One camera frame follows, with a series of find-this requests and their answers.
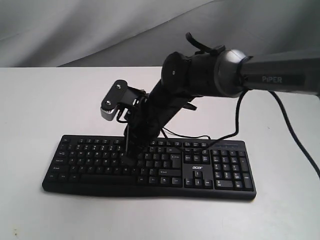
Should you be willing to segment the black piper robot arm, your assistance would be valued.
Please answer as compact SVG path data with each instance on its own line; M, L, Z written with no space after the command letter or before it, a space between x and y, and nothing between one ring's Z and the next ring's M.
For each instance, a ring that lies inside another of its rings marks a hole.
M187 103L199 97L238 98L247 90L319 96L320 53L290 51L246 56L235 49L187 57L174 52L161 77L127 117L126 153L134 158Z

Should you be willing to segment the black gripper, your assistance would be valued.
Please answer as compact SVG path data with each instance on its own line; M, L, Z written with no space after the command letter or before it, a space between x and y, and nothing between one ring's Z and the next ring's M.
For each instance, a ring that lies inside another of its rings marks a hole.
M142 100L137 112L131 114L127 111L124 115L127 121L124 131L125 156L136 158L141 154L181 109L195 111L197 107L191 103L193 99L181 94L150 93Z

